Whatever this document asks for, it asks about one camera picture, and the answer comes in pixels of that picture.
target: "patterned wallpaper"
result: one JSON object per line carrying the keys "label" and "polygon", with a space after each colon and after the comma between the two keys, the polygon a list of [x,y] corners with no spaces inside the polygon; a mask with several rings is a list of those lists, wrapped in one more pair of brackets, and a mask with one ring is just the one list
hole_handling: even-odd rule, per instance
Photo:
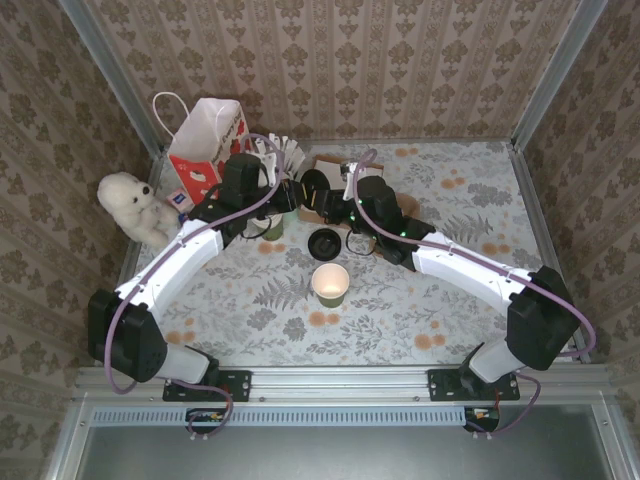
{"label": "patterned wallpaper", "polygon": [[526,148],[574,300],[640,434],[640,2],[609,2]]}
{"label": "patterned wallpaper", "polygon": [[577,0],[87,4],[146,105],[233,97],[254,131],[297,138],[504,138]]}
{"label": "patterned wallpaper", "polygon": [[127,243],[103,175],[149,159],[55,2],[0,2],[0,478],[38,478],[85,354],[87,303]]}

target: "purple cable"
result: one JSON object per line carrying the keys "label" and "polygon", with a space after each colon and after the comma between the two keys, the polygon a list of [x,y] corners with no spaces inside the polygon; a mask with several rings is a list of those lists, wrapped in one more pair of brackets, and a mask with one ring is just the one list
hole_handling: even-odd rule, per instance
{"label": "purple cable", "polygon": [[[229,420],[231,419],[231,414],[233,413],[233,398],[228,392],[225,392],[224,390],[218,387],[209,387],[206,385],[193,385],[191,383],[183,382],[182,380],[171,380],[171,382],[176,385],[180,385],[181,387],[184,387],[184,388],[190,388],[191,390],[203,390],[203,391],[208,390],[210,392],[219,393],[227,400],[227,402],[229,402],[229,408],[227,409],[227,414],[220,422],[220,425],[218,425],[213,432],[208,433],[207,435],[209,435],[210,437],[217,435],[218,433],[220,433],[220,430],[222,430],[222,428],[227,423],[229,423]],[[187,430],[189,431],[189,433],[191,434],[196,433],[193,431],[193,420],[202,415],[205,415],[205,413],[198,414],[198,412],[196,412],[194,415],[191,416],[191,418],[189,418],[189,423],[187,424]]]}
{"label": "purple cable", "polygon": [[[204,231],[207,231],[209,229],[218,227],[218,226],[220,226],[220,225],[222,225],[222,224],[224,224],[224,223],[226,223],[226,222],[228,222],[230,220],[234,220],[236,218],[242,217],[243,215],[246,215],[247,213],[252,212],[252,211],[256,210],[257,208],[260,208],[262,205],[267,203],[271,199],[271,197],[273,197],[275,195],[276,191],[278,190],[278,187],[280,186],[280,182],[282,181],[282,178],[284,177],[284,152],[279,150],[278,147],[275,145],[275,143],[273,143],[267,137],[265,137],[263,135],[258,135],[257,133],[249,133],[249,134],[245,135],[244,137],[242,137],[240,145],[241,145],[241,148],[242,148],[243,152],[245,151],[245,142],[246,142],[247,138],[258,138],[258,139],[262,140],[263,142],[267,143],[274,150],[274,152],[276,153],[276,162],[277,162],[277,166],[278,166],[278,172],[277,172],[278,176],[276,178],[276,183],[274,184],[273,188],[271,188],[271,190],[269,190],[269,193],[267,193],[267,195],[265,195],[264,198],[262,198],[261,200],[257,201],[252,206],[247,207],[247,208],[245,208],[243,210],[240,210],[239,212],[236,212],[236,213],[233,213],[231,215],[228,215],[228,216],[226,216],[224,218],[221,218],[219,220],[216,220],[215,222],[211,222],[211,223],[209,223],[207,225],[203,225],[202,227],[194,230],[189,235],[184,237],[184,239],[182,240],[182,244],[187,243],[189,240],[191,240],[192,238],[200,235]],[[111,320],[111,324],[109,325],[109,330],[107,332],[107,338],[105,340],[105,346],[104,346],[104,373],[107,376],[107,380],[109,381],[109,384],[111,385],[112,390],[115,393],[119,394],[119,395],[124,395],[126,393],[129,393],[137,385],[137,382],[134,381],[133,383],[131,383],[131,385],[129,385],[126,388],[120,388],[118,385],[116,385],[115,381],[113,380],[113,371],[111,369],[111,347],[113,345],[113,337],[115,336],[115,333],[116,333],[116,327],[118,326],[118,321],[120,320],[120,317],[122,316],[122,312],[124,312],[124,309],[127,307],[127,305],[129,305],[129,302],[131,302],[133,297],[135,297],[135,295],[140,291],[141,287],[143,288],[144,285],[147,284],[147,282],[153,276],[153,274],[155,272],[157,272],[158,269],[178,249],[180,249],[180,244],[174,245],[162,257],[160,257],[158,262],[156,264],[154,264],[154,266],[149,269],[149,271],[144,275],[144,277],[142,277],[140,279],[138,284],[135,287],[133,287],[131,292],[129,292],[129,295],[127,295],[122,300],[122,302],[120,303],[120,305],[116,309],[116,312],[113,315],[113,319]]]}
{"label": "purple cable", "polygon": [[525,287],[528,287],[531,290],[533,290],[535,292],[538,292],[540,295],[543,295],[543,296],[547,297],[549,300],[557,303],[561,307],[563,307],[566,310],[568,310],[575,317],[577,317],[578,320],[580,320],[582,325],[585,327],[585,329],[589,333],[589,342],[587,343],[587,346],[585,348],[582,348],[580,350],[575,350],[573,352],[559,353],[558,356],[559,357],[579,357],[580,355],[583,355],[585,353],[589,353],[591,350],[593,350],[593,348],[596,346],[596,332],[593,329],[593,325],[591,325],[591,322],[589,322],[587,317],[585,317],[576,307],[571,305],[566,300],[564,300],[564,299],[558,297],[557,295],[545,290],[544,288],[539,287],[535,283],[532,283],[532,282],[530,282],[528,280],[525,280],[524,278],[518,277],[516,275],[509,275],[509,271],[508,270],[506,270],[504,268],[501,268],[501,267],[496,267],[492,263],[489,263],[489,262],[486,262],[486,261],[484,261],[484,260],[482,260],[480,258],[474,257],[473,255],[471,255],[471,254],[469,254],[469,253],[467,253],[467,252],[465,252],[463,250],[459,250],[457,248],[450,249],[450,247],[448,245],[444,245],[444,244],[436,243],[436,242],[430,242],[428,240],[414,240],[414,239],[411,239],[411,238],[399,237],[398,235],[394,235],[392,233],[389,233],[386,230],[383,230],[382,228],[380,228],[378,225],[376,225],[373,222],[373,220],[371,220],[371,218],[369,218],[369,216],[367,215],[367,212],[364,211],[364,208],[362,207],[362,205],[360,205],[360,201],[359,201],[360,199],[358,198],[358,187],[357,187],[357,185],[358,185],[358,172],[361,169],[364,169],[366,165],[368,165],[369,163],[373,162],[373,160],[376,158],[377,155],[378,155],[378,152],[376,151],[375,148],[367,150],[360,157],[360,160],[358,161],[358,165],[356,166],[356,171],[353,174],[353,184],[354,184],[354,187],[353,187],[353,198],[355,199],[356,208],[360,212],[360,215],[362,215],[362,218],[364,218],[364,220],[369,224],[369,226],[371,228],[373,228],[379,234],[384,235],[385,237],[390,238],[392,240],[396,240],[398,242],[409,243],[411,245],[420,245],[420,246],[424,246],[424,247],[437,248],[439,250],[444,250],[446,252],[459,255],[459,256],[461,256],[463,258],[466,258],[467,260],[471,260],[472,262],[477,263],[478,265],[480,265],[482,267],[485,267],[488,270],[491,270],[492,272],[497,273],[498,275],[501,275],[503,277],[507,277],[508,276],[508,278],[510,280],[514,280],[514,281],[520,283],[521,285],[524,285]]}
{"label": "purple cable", "polygon": [[529,403],[527,404],[525,409],[522,412],[520,412],[520,415],[518,415],[518,418],[516,418],[513,422],[511,422],[506,427],[499,428],[498,430],[494,430],[493,432],[487,432],[484,428],[482,428],[477,423],[473,423],[473,422],[470,422],[468,420],[467,420],[467,425],[472,426],[473,428],[475,428],[477,431],[479,431],[481,433],[486,433],[486,434],[491,434],[491,435],[500,435],[502,433],[508,432],[513,427],[515,427],[517,424],[519,424],[522,421],[522,419],[529,414],[529,412],[533,408],[533,404],[536,403],[536,401],[538,400],[538,397],[540,396],[540,391],[542,390],[542,385],[540,384],[540,382],[538,380],[536,380],[533,377],[530,377],[529,375],[523,375],[522,373],[516,373],[516,377],[521,378],[523,380],[528,380],[528,381],[533,382],[533,383],[536,384],[535,393],[531,397],[531,400],[529,400]]}

